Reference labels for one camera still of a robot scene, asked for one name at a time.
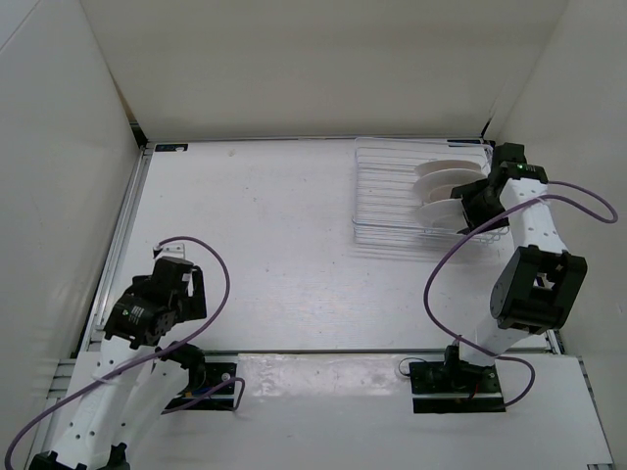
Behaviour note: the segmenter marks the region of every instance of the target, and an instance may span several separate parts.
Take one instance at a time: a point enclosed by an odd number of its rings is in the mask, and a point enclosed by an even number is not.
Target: dish
[[[466,228],[461,199],[445,199],[425,204],[415,211],[415,217],[423,227],[447,228],[455,231]]]
[[[481,171],[481,165],[469,160],[434,160],[433,162],[426,162],[419,164],[415,169],[415,174],[418,176],[426,176],[429,173],[440,171],[441,169],[451,168],[463,168],[472,169],[473,171]]]
[[[423,203],[434,203],[449,199],[451,189],[462,184],[473,183],[485,178],[481,171],[467,168],[449,168],[433,171],[419,178],[413,185],[413,192]]]

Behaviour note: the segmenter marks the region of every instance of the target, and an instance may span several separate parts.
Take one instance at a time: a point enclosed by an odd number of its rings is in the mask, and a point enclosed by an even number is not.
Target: rack wire
[[[357,184],[353,217],[359,244],[396,249],[446,248],[460,237],[454,230],[423,227],[415,218],[422,206],[412,191],[415,168],[437,160],[468,160],[489,172],[492,147],[478,140],[356,139]],[[508,228],[474,237],[490,244],[508,233]]]

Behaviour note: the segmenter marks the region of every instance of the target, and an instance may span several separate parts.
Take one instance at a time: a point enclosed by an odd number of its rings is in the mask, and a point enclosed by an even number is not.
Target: cable connector
[[[164,247],[162,247],[161,245],[157,244],[153,247],[153,259],[155,259],[162,251],[164,250]]]

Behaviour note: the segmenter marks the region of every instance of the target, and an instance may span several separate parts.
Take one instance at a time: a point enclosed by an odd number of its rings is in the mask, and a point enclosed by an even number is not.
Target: white wall
[[[3,453],[75,345],[138,155],[77,0],[35,3],[0,2]]]
[[[149,138],[500,128],[567,0],[81,0]]]
[[[584,357],[614,459],[625,468],[626,135],[627,2],[572,0],[499,139],[526,144],[528,159],[550,178],[600,192],[622,217],[607,226],[554,207],[564,241],[589,265],[565,344]]]

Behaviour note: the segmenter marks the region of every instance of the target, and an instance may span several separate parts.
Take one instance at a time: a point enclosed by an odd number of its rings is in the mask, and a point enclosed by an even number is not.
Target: plate
[[[426,162],[419,164],[415,169],[415,174],[418,176],[426,176],[434,171],[441,169],[462,168],[472,169],[474,171],[481,171],[481,165],[477,162],[471,162],[469,160],[435,160],[433,162]]]
[[[481,171],[473,169],[440,169],[419,178],[413,185],[413,192],[423,203],[434,203],[449,199],[451,190],[456,186],[473,183],[483,178],[485,175]]]
[[[445,199],[425,204],[416,209],[415,217],[420,225],[427,228],[447,228],[455,231],[466,228],[461,199]]]

